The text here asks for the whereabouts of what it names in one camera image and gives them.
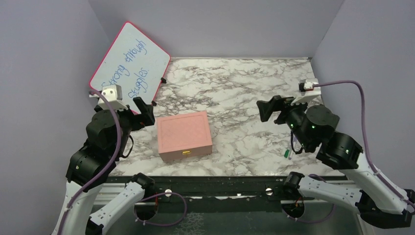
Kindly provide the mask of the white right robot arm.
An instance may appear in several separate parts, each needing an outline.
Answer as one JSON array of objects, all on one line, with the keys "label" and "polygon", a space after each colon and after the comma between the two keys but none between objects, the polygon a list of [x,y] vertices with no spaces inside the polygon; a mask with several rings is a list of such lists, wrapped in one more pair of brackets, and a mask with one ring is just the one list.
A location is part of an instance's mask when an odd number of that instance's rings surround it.
[{"label": "white right robot arm", "polygon": [[339,117],[323,105],[292,105],[293,97],[273,96],[258,101],[262,122],[273,112],[279,115],[275,124],[286,124],[306,153],[316,153],[324,165],[337,170],[355,183],[346,188],[291,172],[283,186],[288,199],[317,198],[358,214],[362,220],[381,229],[407,228],[413,213],[407,207],[415,200],[411,189],[388,188],[386,177],[369,165],[362,146],[351,136],[336,131]]}]

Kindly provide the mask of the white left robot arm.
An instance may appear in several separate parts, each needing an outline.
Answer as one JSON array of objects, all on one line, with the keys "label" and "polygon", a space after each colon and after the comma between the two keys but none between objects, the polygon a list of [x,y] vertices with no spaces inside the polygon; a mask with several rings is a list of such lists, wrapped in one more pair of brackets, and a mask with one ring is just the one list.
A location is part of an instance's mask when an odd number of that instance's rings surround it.
[{"label": "white left robot arm", "polygon": [[133,98],[140,114],[129,106],[119,111],[95,107],[86,127],[87,139],[70,158],[66,173],[66,195],[54,235],[104,235],[136,201],[153,197],[154,181],[142,173],[133,176],[125,189],[96,212],[95,199],[123,154],[131,132],[155,123],[153,106]]}]

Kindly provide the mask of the pink jewelry box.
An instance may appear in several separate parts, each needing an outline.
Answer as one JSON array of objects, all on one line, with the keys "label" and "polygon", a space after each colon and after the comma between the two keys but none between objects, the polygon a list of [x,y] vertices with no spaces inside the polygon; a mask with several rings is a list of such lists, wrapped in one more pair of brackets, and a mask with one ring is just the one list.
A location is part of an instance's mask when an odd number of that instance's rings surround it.
[{"label": "pink jewelry box", "polygon": [[156,119],[158,153],[164,162],[212,153],[212,137],[206,111]]}]

